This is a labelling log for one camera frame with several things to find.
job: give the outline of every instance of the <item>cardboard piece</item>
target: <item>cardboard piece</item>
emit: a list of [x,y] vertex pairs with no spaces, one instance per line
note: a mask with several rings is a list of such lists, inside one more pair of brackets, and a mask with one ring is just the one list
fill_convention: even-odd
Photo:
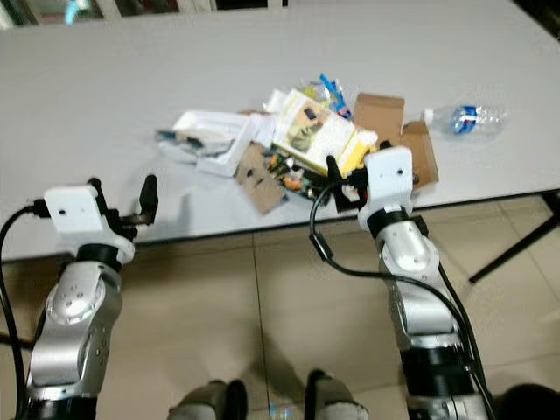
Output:
[[378,94],[359,94],[354,108],[354,123],[377,132],[377,145],[389,140],[412,151],[414,189],[439,181],[438,166],[431,148],[430,133],[423,121],[403,125],[404,99]]
[[255,203],[261,214],[266,214],[282,202],[285,190],[264,167],[263,147],[251,143],[241,157],[235,179]]

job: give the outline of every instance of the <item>bottle cap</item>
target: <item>bottle cap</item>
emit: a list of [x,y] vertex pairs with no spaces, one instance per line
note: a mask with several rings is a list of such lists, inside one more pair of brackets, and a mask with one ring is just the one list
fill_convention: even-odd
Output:
[[430,125],[434,121],[434,109],[433,108],[426,108],[420,118],[426,123],[426,125]]

